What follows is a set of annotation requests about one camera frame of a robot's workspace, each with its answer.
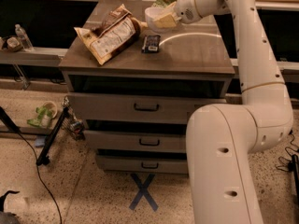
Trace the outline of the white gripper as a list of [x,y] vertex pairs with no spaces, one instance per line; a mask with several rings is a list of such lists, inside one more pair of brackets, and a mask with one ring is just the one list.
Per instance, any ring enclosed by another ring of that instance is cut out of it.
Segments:
[[160,29],[174,28],[179,22],[190,24],[203,19],[200,14],[196,0],[177,0],[164,8],[163,12],[153,19],[153,24]]

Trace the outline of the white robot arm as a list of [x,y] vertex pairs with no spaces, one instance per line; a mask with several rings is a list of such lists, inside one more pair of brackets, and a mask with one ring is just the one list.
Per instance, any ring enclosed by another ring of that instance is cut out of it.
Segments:
[[160,28],[231,14],[239,105],[198,108],[186,130],[195,224],[263,224],[248,155],[277,145],[293,124],[290,96],[255,0],[177,0],[155,21]]

